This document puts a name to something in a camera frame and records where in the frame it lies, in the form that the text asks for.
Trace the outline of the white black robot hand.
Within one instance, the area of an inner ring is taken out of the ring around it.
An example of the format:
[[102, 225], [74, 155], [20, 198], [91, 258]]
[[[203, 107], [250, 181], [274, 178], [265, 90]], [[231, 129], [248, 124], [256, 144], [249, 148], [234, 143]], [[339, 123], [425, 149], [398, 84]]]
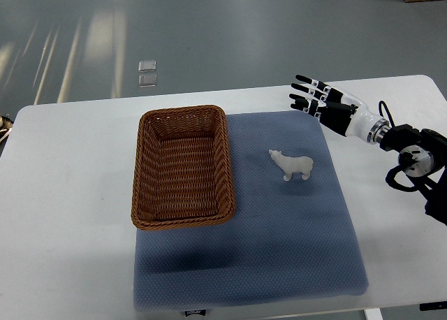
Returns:
[[291, 86], [291, 107], [316, 118], [320, 124], [341, 136], [355, 136], [371, 145], [380, 143], [391, 125], [388, 120], [369, 110], [354, 95], [325, 82], [296, 75]]

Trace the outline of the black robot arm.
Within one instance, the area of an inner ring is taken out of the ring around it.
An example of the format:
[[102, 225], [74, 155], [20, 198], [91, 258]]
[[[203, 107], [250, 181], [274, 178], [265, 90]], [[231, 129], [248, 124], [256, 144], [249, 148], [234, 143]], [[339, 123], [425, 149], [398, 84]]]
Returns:
[[408, 124], [394, 126], [377, 138], [384, 151], [399, 153], [397, 166], [386, 175], [393, 189], [420, 192], [426, 199], [425, 214], [446, 223], [446, 137], [431, 129]]

